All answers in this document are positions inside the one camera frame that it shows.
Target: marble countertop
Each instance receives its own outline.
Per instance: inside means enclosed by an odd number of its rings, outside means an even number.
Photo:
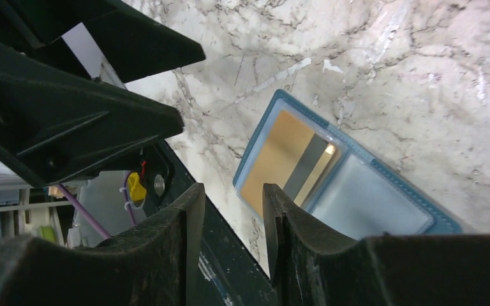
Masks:
[[[179,109],[168,142],[264,270],[232,178],[279,88],[490,232],[490,0],[124,2],[202,44],[206,61],[128,89]]]

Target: marble surface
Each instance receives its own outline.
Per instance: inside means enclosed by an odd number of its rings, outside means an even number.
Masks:
[[[181,111],[171,146],[264,270],[232,177],[279,88],[490,232],[490,1],[125,2],[204,47],[128,89]]]

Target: yellow clip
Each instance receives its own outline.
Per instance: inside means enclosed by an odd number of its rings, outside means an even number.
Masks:
[[[147,190],[140,184],[140,176],[132,173],[127,180],[130,200],[133,202],[142,201],[147,195]]]

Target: blue edge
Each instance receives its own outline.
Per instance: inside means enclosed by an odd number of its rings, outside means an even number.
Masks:
[[[285,103],[287,103],[288,105],[296,109],[298,112],[310,118],[314,123],[324,128],[326,132],[328,132],[328,134],[330,134],[332,137],[339,138],[344,142],[346,142],[347,144],[349,144],[351,147],[353,147],[353,149],[357,149],[362,152],[367,152],[367,155],[372,156],[370,152],[368,152],[363,146],[359,145],[359,143],[353,140],[346,133],[340,131],[339,129],[331,125],[328,121],[326,121],[318,114],[316,114],[315,112],[307,108],[301,102],[297,101],[294,97],[289,95],[287,92],[278,89],[273,95],[271,102],[269,103],[264,115],[262,116],[262,119],[260,119],[260,123],[256,127],[255,132],[253,133],[253,136],[251,137],[247,145],[247,148],[243,153],[243,158],[241,159],[241,162],[239,163],[239,166],[237,167],[237,171],[234,176],[234,180],[233,180],[234,186],[236,186],[237,180],[241,175],[245,162],[247,161],[249,155],[251,154],[251,150],[253,149],[253,146],[258,138],[258,135],[264,128],[264,124],[268,116],[272,112],[275,103],[279,99],[282,99],[283,101],[285,101]],[[417,205],[419,205],[420,207],[428,211],[433,216],[434,219],[433,223],[427,230],[425,230],[424,234],[462,233],[461,226],[457,222],[455,222],[455,220],[453,220],[446,213],[444,213],[442,210],[436,207],[420,191],[416,190],[416,188],[406,183],[405,180],[403,180],[397,173],[395,173],[389,167],[385,166],[380,160],[374,157],[373,160],[371,161],[371,166],[375,168],[378,171],[378,173],[380,173],[380,175],[382,175],[384,178],[392,182],[395,185],[395,187],[399,189],[400,192],[407,195]]]

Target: black magnetic stripe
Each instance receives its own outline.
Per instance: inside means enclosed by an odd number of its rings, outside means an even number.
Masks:
[[[326,150],[328,142],[322,139],[318,135],[314,135],[311,141],[305,148],[305,152],[301,155],[296,167],[292,171],[292,174],[286,181],[283,191],[291,198],[295,199],[299,194],[301,187],[305,184],[305,181],[311,175],[311,172],[315,168],[318,160]]]

